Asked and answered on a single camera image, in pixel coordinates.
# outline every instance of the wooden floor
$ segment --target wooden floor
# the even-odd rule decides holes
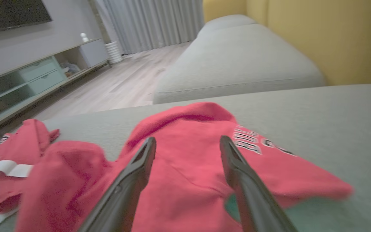
[[[158,80],[190,43],[124,56],[120,63],[88,74],[22,112],[0,128],[16,130],[26,119],[40,121],[128,107],[151,105]]]

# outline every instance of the red clothing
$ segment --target red clothing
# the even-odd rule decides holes
[[[15,134],[4,135],[0,142],[0,160],[33,165],[58,136],[59,130],[49,132],[42,122],[26,120]],[[0,175],[0,213],[18,206],[24,185],[26,178]]]
[[[141,121],[116,162],[106,161],[94,144],[53,144],[30,173],[16,231],[76,231],[147,137],[156,138],[156,156],[132,231],[241,231],[224,210],[232,189],[221,164],[221,135],[235,141],[283,207],[309,197],[342,199],[352,193],[341,179],[238,125],[221,106],[201,102]]]

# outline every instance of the white clothing tag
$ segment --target white clothing tag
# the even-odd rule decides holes
[[[0,160],[0,174],[1,172],[5,175],[15,177],[27,177],[34,165],[29,164],[16,164],[12,160]]]

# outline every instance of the tv stand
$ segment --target tv stand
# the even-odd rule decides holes
[[[66,76],[60,63],[69,61],[81,69]],[[31,63],[0,73],[0,124],[88,72],[109,64],[102,39],[94,39]]]

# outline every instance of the sofa cushion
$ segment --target sofa cushion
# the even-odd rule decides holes
[[[259,24],[200,35],[159,81],[154,104],[324,86],[311,60]]]
[[[217,19],[213,19],[210,22],[207,22],[204,27],[200,30],[197,36],[200,34],[209,33],[211,31],[215,31],[218,29],[229,28],[233,26],[239,25],[249,25],[249,24],[256,24],[257,22],[245,15],[242,14],[234,14],[228,15],[224,17],[220,17]]]
[[[109,160],[115,160],[140,120],[199,101],[220,104],[240,125],[267,136],[356,189],[345,201],[314,198],[287,210],[298,231],[371,231],[371,85],[240,94],[108,110],[44,123],[50,130],[61,130],[59,140],[96,143]]]

